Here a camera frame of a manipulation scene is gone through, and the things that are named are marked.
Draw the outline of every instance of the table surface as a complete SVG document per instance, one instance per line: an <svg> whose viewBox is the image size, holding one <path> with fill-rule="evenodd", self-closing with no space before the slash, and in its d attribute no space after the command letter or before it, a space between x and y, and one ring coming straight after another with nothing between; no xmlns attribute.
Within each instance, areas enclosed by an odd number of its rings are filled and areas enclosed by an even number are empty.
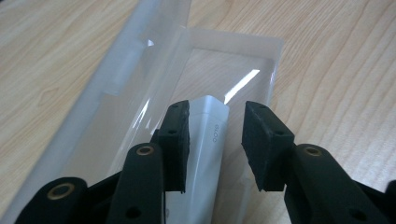
<svg viewBox="0 0 396 224"><path fill-rule="evenodd" d="M0 3L0 216L134 5ZM189 26L282 38L271 108L297 144L384 190L396 179L395 17L392 0L194 0ZM252 194L245 223L289 222L281 193Z"/></svg>

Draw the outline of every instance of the wooden table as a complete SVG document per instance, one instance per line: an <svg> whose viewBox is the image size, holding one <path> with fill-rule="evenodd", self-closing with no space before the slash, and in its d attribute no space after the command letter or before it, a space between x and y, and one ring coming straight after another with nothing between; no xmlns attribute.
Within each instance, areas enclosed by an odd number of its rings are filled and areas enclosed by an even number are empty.
<svg viewBox="0 0 396 224"><path fill-rule="evenodd" d="M0 3L0 216L136 1ZM285 41L271 107L296 143L327 148L352 178L396 179L396 2L194 0L190 26ZM288 223L254 191L245 223Z"/></svg>

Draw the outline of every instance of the wood grain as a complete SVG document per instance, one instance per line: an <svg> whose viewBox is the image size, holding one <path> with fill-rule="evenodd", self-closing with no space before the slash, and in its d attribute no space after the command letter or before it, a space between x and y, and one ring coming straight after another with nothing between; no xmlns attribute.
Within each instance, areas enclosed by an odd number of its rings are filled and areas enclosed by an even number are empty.
<svg viewBox="0 0 396 224"><path fill-rule="evenodd" d="M0 3L0 214L134 3ZM384 190L396 179L395 17L391 0L194 0L189 25L283 38L271 107L296 143L327 148ZM244 221L288 223L283 195L253 190Z"/></svg>

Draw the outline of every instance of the clear plastic sheet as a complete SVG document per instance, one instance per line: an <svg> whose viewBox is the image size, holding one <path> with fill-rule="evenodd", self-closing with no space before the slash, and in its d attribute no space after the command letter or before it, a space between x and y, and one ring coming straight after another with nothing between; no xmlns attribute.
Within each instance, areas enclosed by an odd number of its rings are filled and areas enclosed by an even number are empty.
<svg viewBox="0 0 396 224"><path fill-rule="evenodd" d="M77 176L91 185L115 174L170 104L212 95L230 107L212 221L242 222L254 184L240 144L245 101L269 104L282 41L186 28L189 7L139 3L2 221L15 220L53 179Z"/></svg>

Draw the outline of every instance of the white plastic box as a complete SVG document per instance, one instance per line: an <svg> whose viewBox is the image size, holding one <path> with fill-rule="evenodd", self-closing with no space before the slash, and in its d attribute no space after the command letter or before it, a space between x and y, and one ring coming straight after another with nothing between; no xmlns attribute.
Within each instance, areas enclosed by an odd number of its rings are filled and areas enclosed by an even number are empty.
<svg viewBox="0 0 396 224"><path fill-rule="evenodd" d="M167 107L212 95L230 107L212 221L240 223L254 180L241 146L245 101L268 105L282 41L187 28L189 0L142 0L2 218L15 220L46 183L89 185L149 141Z"/></svg>

